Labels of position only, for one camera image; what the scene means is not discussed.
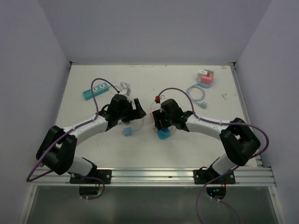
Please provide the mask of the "blue cube socket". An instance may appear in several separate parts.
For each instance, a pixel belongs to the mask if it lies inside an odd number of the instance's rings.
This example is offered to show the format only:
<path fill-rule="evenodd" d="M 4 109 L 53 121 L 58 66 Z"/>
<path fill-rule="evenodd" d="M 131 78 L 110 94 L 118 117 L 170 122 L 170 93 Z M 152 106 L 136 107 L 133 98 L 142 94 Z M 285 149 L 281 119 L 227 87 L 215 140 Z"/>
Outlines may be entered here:
<path fill-rule="evenodd" d="M 167 139 L 171 136 L 171 131 L 168 128 L 162 128 L 161 130 L 157 130 L 157 136 L 160 140 Z"/>

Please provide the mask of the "light blue charger plug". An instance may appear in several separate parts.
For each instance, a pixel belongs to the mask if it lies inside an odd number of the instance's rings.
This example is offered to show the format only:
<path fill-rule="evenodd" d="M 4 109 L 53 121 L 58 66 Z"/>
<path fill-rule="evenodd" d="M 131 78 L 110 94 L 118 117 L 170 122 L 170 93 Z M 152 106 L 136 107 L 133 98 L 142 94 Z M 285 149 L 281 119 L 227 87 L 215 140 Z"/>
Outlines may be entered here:
<path fill-rule="evenodd" d="M 123 128 L 122 132 L 121 132 L 124 136 L 128 137 L 128 136 L 132 136 L 133 135 L 133 130 L 132 127 L 125 127 Z"/>

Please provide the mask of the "teal power strip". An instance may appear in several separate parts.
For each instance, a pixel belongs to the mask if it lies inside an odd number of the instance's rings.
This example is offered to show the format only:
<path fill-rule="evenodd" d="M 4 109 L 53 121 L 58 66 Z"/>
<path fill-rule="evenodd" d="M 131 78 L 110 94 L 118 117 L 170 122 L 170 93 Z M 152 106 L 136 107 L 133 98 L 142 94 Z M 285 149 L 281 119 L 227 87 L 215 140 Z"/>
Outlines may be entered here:
<path fill-rule="evenodd" d="M 103 83 L 101 83 L 97 86 L 94 86 L 92 88 L 92 90 L 93 91 L 91 91 L 91 89 L 88 89 L 88 90 L 85 90 L 85 91 L 82 92 L 82 95 L 83 95 L 85 100 L 90 100 L 90 99 L 93 98 L 92 92 L 93 92 L 95 97 L 107 92 L 109 90 L 109 86 L 106 82 L 103 82 Z"/>

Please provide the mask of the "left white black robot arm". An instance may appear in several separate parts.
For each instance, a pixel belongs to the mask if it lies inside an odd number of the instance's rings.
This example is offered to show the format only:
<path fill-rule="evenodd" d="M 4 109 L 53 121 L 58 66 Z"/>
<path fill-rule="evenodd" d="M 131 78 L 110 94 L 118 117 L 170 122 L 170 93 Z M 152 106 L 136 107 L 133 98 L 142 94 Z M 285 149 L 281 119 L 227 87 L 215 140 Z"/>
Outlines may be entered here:
<path fill-rule="evenodd" d="M 83 141 L 109 131 L 119 121 L 128 123 L 142 119 L 146 112 L 139 99 L 129 101 L 127 97 L 116 94 L 110 104 L 105 105 L 95 116 L 75 126 L 60 128 L 53 126 L 47 132 L 36 153 L 38 162 L 58 175 L 66 172 L 80 175 L 86 183 L 97 178 L 96 166 L 89 160 L 75 156 L 76 147 Z"/>

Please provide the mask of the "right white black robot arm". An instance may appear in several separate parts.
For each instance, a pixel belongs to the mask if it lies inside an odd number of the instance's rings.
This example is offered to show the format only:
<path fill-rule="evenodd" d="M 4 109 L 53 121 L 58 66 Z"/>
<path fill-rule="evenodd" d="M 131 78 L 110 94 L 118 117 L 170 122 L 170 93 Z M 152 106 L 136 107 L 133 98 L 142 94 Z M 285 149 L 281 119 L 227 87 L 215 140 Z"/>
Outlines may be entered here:
<path fill-rule="evenodd" d="M 225 154 L 216 159 L 208 171 L 208 178 L 213 183 L 223 180 L 225 173 L 232 168 L 245 166 L 261 146 L 259 139 L 242 119 L 235 118 L 227 124 L 209 120 L 196 116 L 192 111 L 183 111 L 171 98 L 152 111 L 152 116 L 157 130 L 174 126 L 178 130 L 204 134 L 221 141 Z"/>

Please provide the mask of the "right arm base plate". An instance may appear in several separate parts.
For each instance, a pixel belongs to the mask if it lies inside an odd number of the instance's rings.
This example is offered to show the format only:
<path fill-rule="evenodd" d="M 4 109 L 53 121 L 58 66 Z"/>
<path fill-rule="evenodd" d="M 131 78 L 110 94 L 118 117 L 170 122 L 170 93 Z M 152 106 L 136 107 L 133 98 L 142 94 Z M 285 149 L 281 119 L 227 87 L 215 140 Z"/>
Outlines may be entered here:
<path fill-rule="evenodd" d="M 219 178 L 219 174 L 212 169 L 195 169 L 193 170 L 193 179 L 195 184 L 206 184 L 207 182 L 217 178 L 211 184 L 236 184 L 234 173 Z"/>

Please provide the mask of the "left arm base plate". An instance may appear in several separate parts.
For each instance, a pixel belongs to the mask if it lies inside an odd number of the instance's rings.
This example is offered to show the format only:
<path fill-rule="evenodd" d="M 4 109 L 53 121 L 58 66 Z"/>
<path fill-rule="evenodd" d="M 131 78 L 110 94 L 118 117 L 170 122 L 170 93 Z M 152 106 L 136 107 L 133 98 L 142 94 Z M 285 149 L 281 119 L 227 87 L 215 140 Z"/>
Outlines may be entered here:
<path fill-rule="evenodd" d="M 87 176 L 72 174 L 70 177 L 70 184 L 97 184 L 99 179 L 104 184 L 110 184 L 112 179 L 112 170 L 110 169 L 96 169 L 91 171 Z"/>

